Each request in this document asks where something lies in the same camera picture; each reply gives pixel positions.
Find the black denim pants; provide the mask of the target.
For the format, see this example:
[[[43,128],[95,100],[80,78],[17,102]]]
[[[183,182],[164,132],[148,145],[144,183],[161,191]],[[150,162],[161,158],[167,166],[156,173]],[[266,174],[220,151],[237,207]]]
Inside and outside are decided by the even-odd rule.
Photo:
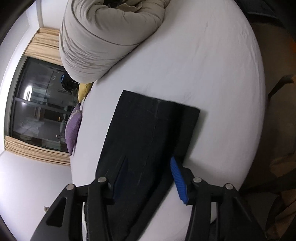
[[[127,158],[115,204],[107,206],[112,240],[138,240],[173,183],[171,158],[184,162],[200,111],[176,102],[123,91],[95,176]]]

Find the purple cushion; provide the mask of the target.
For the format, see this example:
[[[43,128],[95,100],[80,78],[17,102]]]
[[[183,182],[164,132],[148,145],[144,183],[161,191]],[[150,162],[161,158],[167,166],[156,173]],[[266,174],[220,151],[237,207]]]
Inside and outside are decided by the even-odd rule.
[[[82,113],[80,109],[80,104],[77,104],[70,114],[65,128],[65,141],[69,155],[72,155],[72,152],[76,145],[81,121]]]

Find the left beige curtain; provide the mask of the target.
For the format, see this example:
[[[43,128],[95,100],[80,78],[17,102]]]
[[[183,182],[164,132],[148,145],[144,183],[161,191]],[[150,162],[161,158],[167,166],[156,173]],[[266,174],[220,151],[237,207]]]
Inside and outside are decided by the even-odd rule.
[[[50,164],[70,166],[70,156],[65,152],[34,146],[9,136],[4,137],[4,147],[6,151],[18,156]]]

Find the beige curtain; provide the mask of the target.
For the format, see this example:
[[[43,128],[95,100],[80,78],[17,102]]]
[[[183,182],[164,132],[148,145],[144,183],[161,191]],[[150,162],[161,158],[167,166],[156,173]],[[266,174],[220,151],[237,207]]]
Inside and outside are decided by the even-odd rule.
[[[18,156],[50,164],[70,166],[70,156],[65,152],[34,146],[9,136],[4,137],[4,147],[6,151]]]
[[[57,29],[39,28],[24,55],[63,66],[59,52],[59,33]]]

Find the dark glass window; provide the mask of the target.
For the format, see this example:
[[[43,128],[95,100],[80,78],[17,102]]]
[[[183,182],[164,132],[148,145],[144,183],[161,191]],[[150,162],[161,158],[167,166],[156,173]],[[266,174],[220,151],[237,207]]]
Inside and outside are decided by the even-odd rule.
[[[26,57],[9,90],[4,134],[67,152],[65,128],[78,104],[78,87],[64,67]]]

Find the yellow cushion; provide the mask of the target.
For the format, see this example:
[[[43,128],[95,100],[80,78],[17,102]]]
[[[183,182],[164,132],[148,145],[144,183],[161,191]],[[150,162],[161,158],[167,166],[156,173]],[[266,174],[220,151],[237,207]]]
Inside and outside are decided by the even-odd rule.
[[[82,103],[83,99],[88,95],[89,91],[92,88],[93,83],[88,84],[79,84],[78,88],[78,102]]]

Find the white bed mattress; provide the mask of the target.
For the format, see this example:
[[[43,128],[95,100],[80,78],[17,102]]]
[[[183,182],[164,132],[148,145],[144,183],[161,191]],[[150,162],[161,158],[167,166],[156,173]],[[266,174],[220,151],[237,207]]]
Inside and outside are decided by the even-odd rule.
[[[263,126],[265,81],[255,34],[235,1],[171,1],[158,30],[97,80],[82,104],[72,180],[95,172],[123,91],[200,110],[184,165],[240,188]]]

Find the right beige curtain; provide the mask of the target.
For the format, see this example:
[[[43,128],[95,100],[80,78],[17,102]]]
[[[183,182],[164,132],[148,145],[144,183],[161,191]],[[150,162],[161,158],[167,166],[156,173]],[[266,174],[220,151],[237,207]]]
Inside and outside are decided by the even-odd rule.
[[[59,33],[57,29],[39,28],[24,55],[63,66],[59,52]]]

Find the rolled beige duvet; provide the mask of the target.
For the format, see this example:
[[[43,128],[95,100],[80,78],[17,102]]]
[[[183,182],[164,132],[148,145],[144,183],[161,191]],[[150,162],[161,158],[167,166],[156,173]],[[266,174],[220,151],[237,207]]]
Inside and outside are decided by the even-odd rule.
[[[68,1],[59,36],[62,64],[78,83],[99,80],[163,23],[169,1]]]

